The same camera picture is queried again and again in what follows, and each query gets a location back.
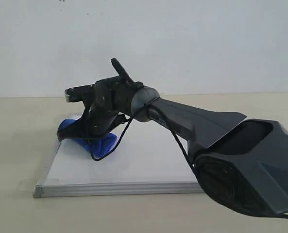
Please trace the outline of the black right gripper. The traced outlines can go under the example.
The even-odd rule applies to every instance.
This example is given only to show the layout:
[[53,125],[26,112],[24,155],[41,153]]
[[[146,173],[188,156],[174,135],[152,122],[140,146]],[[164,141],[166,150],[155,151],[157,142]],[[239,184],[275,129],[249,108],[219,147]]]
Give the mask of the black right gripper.
[[142,82],[134,82],[115,76],[95,82],[94,100],[86,122],[82,119],[65,119],[57,130],[58,141],[102,137],[118,113],[132,116],[131,102],[135,93],[143,88]]

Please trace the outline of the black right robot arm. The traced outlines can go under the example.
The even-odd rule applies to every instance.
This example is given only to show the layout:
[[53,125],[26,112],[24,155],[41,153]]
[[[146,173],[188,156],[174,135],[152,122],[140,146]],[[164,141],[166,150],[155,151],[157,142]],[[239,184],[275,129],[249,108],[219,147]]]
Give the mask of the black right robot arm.
[[69,88],[65,96],[85,109],[57,131],[59,140],[90,142],[121,123],[154,121],[176,142],[187,141],[184,158],[212,200],[247,216],[288,219],[288,132],[278,121],[165,100],[155,89],[121,76]]

